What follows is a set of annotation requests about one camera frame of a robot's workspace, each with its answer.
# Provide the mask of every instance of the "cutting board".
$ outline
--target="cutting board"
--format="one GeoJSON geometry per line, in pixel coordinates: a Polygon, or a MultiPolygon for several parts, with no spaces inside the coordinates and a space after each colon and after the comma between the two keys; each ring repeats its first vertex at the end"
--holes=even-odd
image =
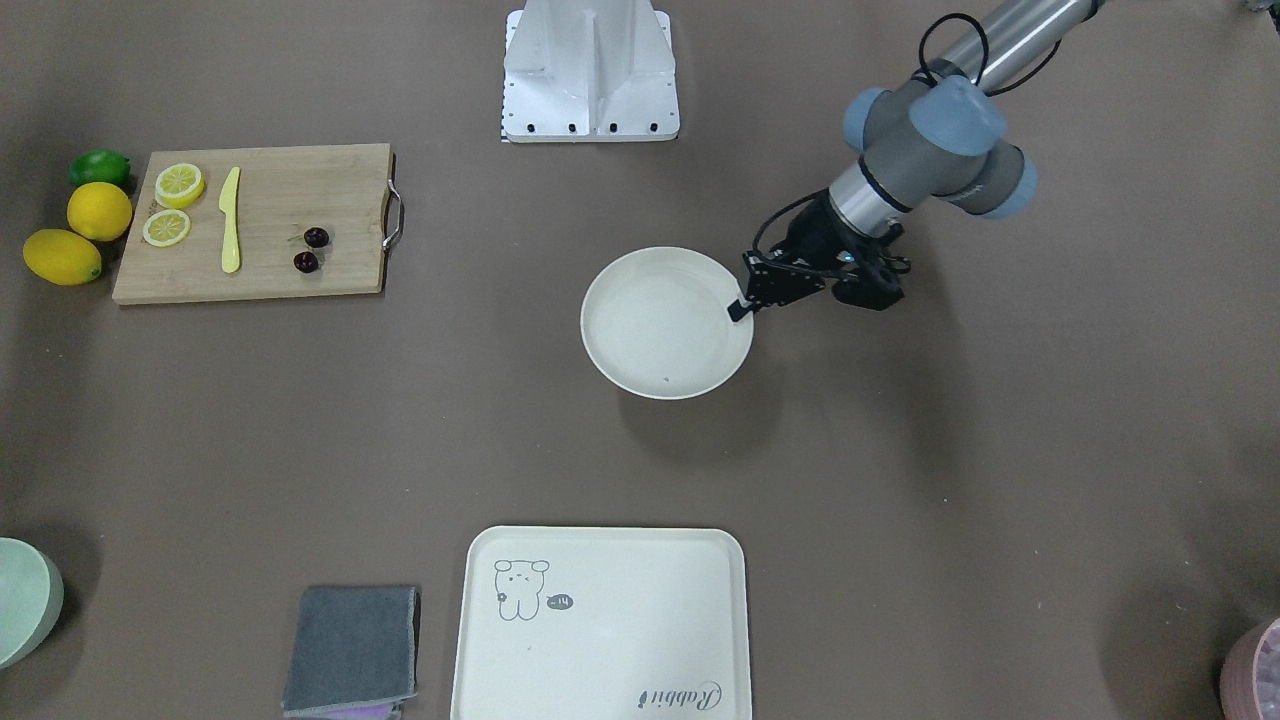
{"type": "Polygon", "coordinates": [[[141,305],[379,292],[392,158],[390,145],[152,152],[111,297],[141,305]],[[191,234],[154,247],[142,240],[142,225],[163,210],[155,201],[156,176],[177,163],[201,169],[205,192],[183,209],[191,234]],[[218,196],[234,167],[241,168],[241,269],[227,274],[218,196]],[[330,242],[315,251],[320,269],[303,274],[293,256],[308,250],[301,236],[311,227],[325,228],[330,242]]]}

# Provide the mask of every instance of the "purple cloth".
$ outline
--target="purple cloth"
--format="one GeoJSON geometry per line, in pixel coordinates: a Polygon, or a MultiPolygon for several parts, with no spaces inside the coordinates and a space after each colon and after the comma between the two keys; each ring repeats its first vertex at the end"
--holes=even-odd
{"type": "Polygon", "coordinates": [[[347,710],[334,710],[324,715],[316,715],[323,720],[358,720],[362,717],[390,717],[396,706],[392,703],[370,705],[367,707],[348,707],[347,710]]]}

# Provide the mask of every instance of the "green bowl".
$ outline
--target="green bowl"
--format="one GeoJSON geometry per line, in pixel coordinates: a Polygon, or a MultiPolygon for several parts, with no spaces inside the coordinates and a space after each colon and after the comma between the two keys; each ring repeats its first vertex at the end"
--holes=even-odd
{"type": "Polygon", "coordinates": [[[63,577],[42,552],[0,538],[0,667],[44,642],[63,610],[63,577]]]}

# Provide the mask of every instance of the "white bowl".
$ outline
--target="white bowl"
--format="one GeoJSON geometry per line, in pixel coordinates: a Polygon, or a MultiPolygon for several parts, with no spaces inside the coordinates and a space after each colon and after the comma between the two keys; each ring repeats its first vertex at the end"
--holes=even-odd
{"type": "Polygon", "coordinates": [[[63,577],[29,544],[0,538],[0,667],[44,642],[63,610],[63,577]]]}
{"type": "Polygon", "coordinates": [[[723,265],[684,247],[646,247],[618,258],[582,299],[582,343],[618,387],[684,400],[730,379],[751,348],[754,318],[735,323],[742,293],[723,265]]]}

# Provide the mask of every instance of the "yellow knife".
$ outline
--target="yellow knife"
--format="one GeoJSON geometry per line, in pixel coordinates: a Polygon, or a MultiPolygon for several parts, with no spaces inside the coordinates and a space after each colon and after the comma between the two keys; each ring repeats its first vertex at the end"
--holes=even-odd
{"type": "Polygon", "coordinates": [[[223,225],[223,272],[234,273],[239,269],[239,234],[236,233],[236,196],[239,193],[239,168],[232,168],[223,183],[223,193],[218,196],[218,209],[227,214],[223,225]]]}

